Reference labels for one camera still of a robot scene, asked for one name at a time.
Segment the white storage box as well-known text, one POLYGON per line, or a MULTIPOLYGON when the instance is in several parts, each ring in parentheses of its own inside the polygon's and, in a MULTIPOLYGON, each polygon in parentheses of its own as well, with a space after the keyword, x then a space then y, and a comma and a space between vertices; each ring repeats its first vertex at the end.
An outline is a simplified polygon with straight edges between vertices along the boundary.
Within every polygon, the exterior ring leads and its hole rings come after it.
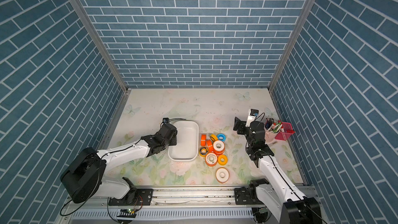
POLYGON ((173 123, 177 129, 176 145, 169 146, 168 156, 172 161, 191 162, 199 151, 199 126, 194 121, 180 120, 173 123))

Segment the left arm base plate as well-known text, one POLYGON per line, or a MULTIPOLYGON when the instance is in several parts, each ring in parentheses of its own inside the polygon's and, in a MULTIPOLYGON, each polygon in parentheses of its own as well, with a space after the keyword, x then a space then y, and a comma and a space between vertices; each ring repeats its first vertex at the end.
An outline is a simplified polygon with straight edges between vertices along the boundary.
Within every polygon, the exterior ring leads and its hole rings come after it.
POLYGON ((152 201, 152 188, 131 189, 122 199, 110 198, 109 206, 148 206, 152 201))

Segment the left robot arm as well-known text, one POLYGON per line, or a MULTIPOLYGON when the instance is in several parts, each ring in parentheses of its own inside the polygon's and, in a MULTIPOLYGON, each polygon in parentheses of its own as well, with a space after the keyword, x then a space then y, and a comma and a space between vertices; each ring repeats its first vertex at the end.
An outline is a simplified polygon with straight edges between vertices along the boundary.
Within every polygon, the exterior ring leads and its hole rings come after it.
POLYGON ((132 144, 107 150, 85 148, 61 174, 60 180, 74 203, 83 203, 92 197, 107 197, 121 204, 133 204, 137 188, 127 178, 107 177, 115 167, 127 162, 156 155, 170 145, 177 144, 177 128, 163 124, 153 135, 142 136, 132 144))

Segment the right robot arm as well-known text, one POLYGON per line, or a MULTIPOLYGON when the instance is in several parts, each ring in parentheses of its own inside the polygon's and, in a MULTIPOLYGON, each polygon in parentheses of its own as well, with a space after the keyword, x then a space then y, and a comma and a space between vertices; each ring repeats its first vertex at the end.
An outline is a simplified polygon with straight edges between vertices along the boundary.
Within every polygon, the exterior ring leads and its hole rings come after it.
POLYGON ((280 224, 325 224, 318 201, 300 191, 278 164, 265 142, 264 123, 236 117, 233 130, 246 138, 246 153, 265 176, 252 180, 247 188, 236 188, 236 204, 243 204, 238 192, 245 190, 249 202, 263 203, 280 224))

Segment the large orange white tape roll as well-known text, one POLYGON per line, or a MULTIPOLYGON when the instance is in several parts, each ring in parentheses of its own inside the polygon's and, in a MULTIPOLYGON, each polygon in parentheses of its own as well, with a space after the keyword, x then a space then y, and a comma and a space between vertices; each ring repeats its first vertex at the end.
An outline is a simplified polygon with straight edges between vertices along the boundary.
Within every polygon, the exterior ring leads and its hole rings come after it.
POLYGON ((225 151, 225 144, 223 141, 217 140, 213 143, 214 153, 216 155, 222 155, 225 151))

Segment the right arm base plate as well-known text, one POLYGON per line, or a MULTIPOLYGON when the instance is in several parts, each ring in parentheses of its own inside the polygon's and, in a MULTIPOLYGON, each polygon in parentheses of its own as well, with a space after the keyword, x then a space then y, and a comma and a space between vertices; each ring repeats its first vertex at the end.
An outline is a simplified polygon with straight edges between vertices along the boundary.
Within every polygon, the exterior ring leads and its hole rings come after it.
POLYGON ((239 187, 234 189, 234 199, 236 205, 255 205, 258 200, 251 195, 248 187, 239 187))

